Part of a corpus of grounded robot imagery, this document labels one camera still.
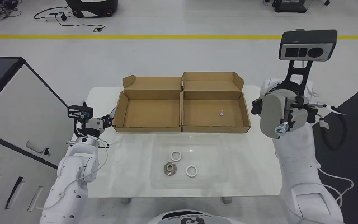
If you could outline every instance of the black machine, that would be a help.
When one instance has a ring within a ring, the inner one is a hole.
[[[275,12],[299,12],[305,13],[312,3],[312,0],[274,0],[272,3]],[[324,5],[329,5],[330,1],[326,0]]]
[[[66,0],[77,18],[111,17],[117,11],[118,0]]]

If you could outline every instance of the white table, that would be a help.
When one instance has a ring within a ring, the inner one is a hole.
[[[94,117],[108,114],[116,106],[122,89],[122,87],[93,88],[89,92],[86,103],[93,107]],[[260,88],[244,86],[243,92],[250,110],[251,102],[258,98]],[[98,171],[96,180],[88,184],[88,196],[134,198],[279,195],[282,178],[272,139],[261,133],[258,115],[250,115],[250,120],[252,126],[246,134],[216,134],[223,137],[228,146],[226,156],[232,162],[228,170],[228,178],[226,181],[205,184],[198,188],[156,188],[150,177],[153,139],[156,134],[120,134],[113,128],[107,128],[100,138],[108,143],[118,143],[110,146],[107,163]],[[213,135],[212,133],[190,134],[208,135],[208,137]],[[106,157],[105,150],[100,149],[98,156],[101,164]]]

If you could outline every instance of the rubber o-ring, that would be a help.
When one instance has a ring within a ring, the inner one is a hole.
[[[179,154],[179,158],[174,159],[174,157],[173,157],[174,153]],[[177,161],[181,160],[181,153],[180,153],[179,151],[174,151],[174,152],[172,152],[172,154],[170,155],[170,158],[171,158],[174,162],[177,162]]]
[[[193,175],[190,175],[189,172],[188,172],[189,168],[191,168],[191,167],[194,168],[194,170],[195,170],[195,173],[194,173]],[[186,175],[188,175],[189,177],[193,178],[194,176],[196,176],[196,174],[197,174],[197,168],[196,168],[196,166],[190,165],[190,166],[188,166],[188,167],[186,168]]]

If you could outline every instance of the open cardboard box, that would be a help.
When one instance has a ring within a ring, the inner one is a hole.
[[[239,75],[185,72],[183,85],[183,132],[248,132],[251,124],[242,92],[244,80]]]
[[[182,77],[123,79],[117,112],[117,132],[180,132]]]

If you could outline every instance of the cardboard box lid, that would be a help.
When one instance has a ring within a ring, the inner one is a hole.
[[[130,75],[123,78],[126,90],[178,90],[181,89],[182,77],[137,77]]]
[[[129,99],[177,100],[180,98],[182,77],[137,77],[123,78],[123,93]]]
[[[242,91],[244,80],[235,72],[184,72],[184,91]]]

